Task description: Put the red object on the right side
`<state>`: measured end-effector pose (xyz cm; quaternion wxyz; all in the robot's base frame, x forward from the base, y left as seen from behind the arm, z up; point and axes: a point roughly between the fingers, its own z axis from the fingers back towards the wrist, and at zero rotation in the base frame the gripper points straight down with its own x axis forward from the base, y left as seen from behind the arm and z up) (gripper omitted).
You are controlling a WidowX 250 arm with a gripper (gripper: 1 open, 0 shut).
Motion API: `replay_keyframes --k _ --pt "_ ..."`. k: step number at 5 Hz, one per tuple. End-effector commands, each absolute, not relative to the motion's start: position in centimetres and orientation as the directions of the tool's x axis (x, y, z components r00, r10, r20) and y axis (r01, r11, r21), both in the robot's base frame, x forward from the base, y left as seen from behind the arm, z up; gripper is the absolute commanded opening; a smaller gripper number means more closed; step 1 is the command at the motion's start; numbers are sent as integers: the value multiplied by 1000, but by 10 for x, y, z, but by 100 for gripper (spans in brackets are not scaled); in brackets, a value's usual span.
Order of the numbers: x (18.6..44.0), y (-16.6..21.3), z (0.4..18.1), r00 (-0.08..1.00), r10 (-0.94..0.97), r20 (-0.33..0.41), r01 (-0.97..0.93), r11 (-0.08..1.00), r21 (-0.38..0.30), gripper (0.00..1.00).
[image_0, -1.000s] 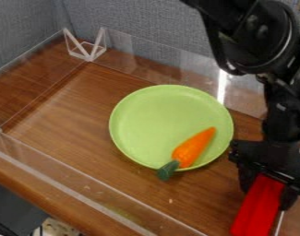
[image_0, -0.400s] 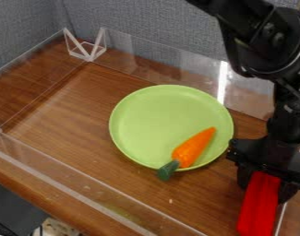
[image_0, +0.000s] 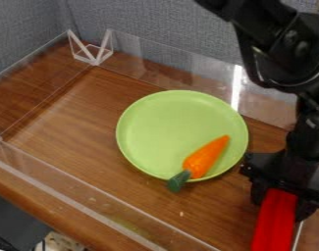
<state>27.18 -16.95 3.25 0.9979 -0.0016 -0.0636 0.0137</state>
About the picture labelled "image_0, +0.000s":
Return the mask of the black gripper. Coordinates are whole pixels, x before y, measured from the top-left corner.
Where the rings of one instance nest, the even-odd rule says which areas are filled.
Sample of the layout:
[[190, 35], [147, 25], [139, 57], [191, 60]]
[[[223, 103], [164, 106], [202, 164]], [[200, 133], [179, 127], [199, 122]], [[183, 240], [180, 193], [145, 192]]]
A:
[[241, 173], [251, 181], [251, 201], [261, 206], [271, 188], [298, 197], [295, 221], [319, 209], [319, 130], [291, 131], [287, 147], [274, 153], [250, 152]]

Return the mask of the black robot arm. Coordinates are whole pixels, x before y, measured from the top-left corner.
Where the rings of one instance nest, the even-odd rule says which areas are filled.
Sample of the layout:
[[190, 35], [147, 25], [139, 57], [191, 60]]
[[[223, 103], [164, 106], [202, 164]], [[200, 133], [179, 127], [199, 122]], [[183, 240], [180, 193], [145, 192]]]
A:
[[249, 153], [241, 173], [262, 204], [277, 188], [298, 197], [295, 219], [319, 209], [319, 14], [282, 0], [195, 0], [234, 26], [253, 82], [297, 96], [297, 122], [277, 153]]

